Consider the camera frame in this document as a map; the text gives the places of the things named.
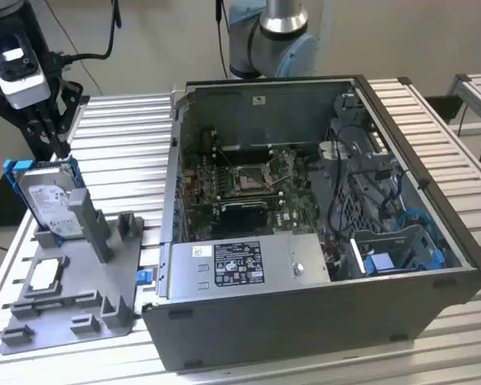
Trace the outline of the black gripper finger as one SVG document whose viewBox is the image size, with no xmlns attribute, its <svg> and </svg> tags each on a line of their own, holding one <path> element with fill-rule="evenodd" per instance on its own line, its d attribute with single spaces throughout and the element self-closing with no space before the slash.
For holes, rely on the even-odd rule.
<svg viewBox="0 0 481 385">
<path fill-rule="evenodd" d="M 0 116 L 22 133 L 36 160 L 49 160 L 53 154 L 61 156 L 55 110 L 53 98 L 15 109 L 0 92 Z"/>
<path fill-rule="evenodd" d="M 50 98 L 51 143 L 59 158 L 66 158 L 70 152 L 67 142 L 69 130 L 75 118 L 83 86 L 72 81 L 58 81 Z"/>
</svg>

